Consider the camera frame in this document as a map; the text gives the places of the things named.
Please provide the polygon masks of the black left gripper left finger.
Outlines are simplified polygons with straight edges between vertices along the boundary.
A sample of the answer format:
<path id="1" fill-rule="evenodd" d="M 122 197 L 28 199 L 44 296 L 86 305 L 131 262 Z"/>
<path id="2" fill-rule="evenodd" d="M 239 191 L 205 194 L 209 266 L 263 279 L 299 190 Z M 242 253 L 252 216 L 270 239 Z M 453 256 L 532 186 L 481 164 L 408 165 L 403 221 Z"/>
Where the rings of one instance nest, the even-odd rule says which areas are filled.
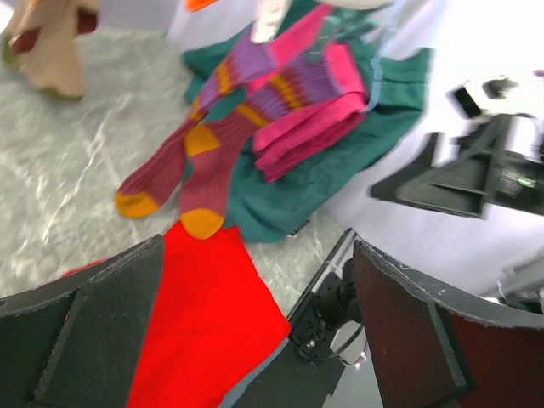
<path id="1" fill-rule="evenodd" d="M 1 300 L 3 407 L 125 407 L 162 279 L 156 235 Z"/>

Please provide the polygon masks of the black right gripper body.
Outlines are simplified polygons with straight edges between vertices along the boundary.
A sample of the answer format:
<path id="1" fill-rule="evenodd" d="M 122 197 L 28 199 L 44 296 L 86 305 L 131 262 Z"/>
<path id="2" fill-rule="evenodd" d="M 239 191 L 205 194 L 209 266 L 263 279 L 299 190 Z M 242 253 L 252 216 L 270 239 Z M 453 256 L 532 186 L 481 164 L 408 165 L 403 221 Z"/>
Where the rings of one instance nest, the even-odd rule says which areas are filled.
<path id="1" fill-rule="evenodd" d="M 533 157 L 513 147 L 514 124 L 530 120 L 531 141 L 543 141 L 543 120 L 532 110 L 538 93 L 531 78 L 496 76 L 466 81 L 450 91 L 459 111 L 474 124 L 456 144 L 459 156 L 484 163 L 483 201 L 525 213 L 543 211 L 543 145 L 533 147 Z"/>

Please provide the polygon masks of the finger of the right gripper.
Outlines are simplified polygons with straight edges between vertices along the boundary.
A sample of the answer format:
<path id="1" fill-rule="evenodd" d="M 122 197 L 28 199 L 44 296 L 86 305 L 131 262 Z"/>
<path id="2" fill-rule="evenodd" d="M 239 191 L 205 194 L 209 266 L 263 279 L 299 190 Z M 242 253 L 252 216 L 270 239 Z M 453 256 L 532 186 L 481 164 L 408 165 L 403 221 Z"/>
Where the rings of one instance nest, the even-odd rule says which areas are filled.
<path id="1" fill-rule="evenodd" d="M 424 210 L 465 218 L 481 218 L 484 206 L 498 191 L 506 168 L 506 142 L 513 115 L 500 114 L 457 138 L 464 148 L 456 159 L 432 164 L 439 140 L 428 135 L 420 155 L 398 172 L 374 184 L 370 196 Z"/>

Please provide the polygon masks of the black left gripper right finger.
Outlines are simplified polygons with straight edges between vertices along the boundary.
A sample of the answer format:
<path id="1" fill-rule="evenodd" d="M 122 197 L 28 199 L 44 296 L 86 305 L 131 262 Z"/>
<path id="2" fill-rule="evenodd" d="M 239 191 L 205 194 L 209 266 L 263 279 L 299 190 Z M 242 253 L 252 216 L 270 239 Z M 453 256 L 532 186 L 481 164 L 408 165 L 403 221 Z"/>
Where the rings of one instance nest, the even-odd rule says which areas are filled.
<path id="1" fill-rule="evenodd" d="M 541 407 L 543 317 L 412 269 L 365 241 L 354 279 L 386 407 Z"/>

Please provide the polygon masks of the maroon purple striped sock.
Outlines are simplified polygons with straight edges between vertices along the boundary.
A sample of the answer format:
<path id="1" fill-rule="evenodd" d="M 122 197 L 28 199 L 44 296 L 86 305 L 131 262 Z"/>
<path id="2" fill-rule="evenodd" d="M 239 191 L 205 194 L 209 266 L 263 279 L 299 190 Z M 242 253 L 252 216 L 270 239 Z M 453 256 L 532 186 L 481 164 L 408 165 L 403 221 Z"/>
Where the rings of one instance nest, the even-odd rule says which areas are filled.
<path id="1" fill-rule="evenodd" d="M 338 94 L 324 55 L 337 26 L 330 10 L 321 8 L 273 42 L 241 39 L 209 78 L 183 134 L 193 173 L 181 190 L 180 221 L 191 236 L 205 240 L 224 224 L 235 163 L 258 130 Z M 260 87 L 228 115 L 207 120 L 217 100 L 260 77 Z"/>
<path id="2" fill-rule="evenodd" d="M 127 218 L 143 218 L 159 210 L 184 176 L 185 135 L 207 115 L 216 101 L 276 65 L 276 59 L 267 53 L 228 54 L 200 89 L 184 122 L 147 162 L 122 182 L 115 195 L 119 213 Z"/>

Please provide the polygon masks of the beige striped sock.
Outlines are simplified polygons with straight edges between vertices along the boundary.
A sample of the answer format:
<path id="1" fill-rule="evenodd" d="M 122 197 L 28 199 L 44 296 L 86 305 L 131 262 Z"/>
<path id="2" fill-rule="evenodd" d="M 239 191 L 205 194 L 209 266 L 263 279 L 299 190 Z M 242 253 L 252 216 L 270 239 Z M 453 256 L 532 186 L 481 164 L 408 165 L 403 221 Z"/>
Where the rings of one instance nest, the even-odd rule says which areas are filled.
<path id="1" fill-rule="evenodd" d="M 3 31 L 2 58 L 38 91 L 79 100 L 86 91 L 77 37 L 94 32 L 101 2 L 20 1 Z"/>

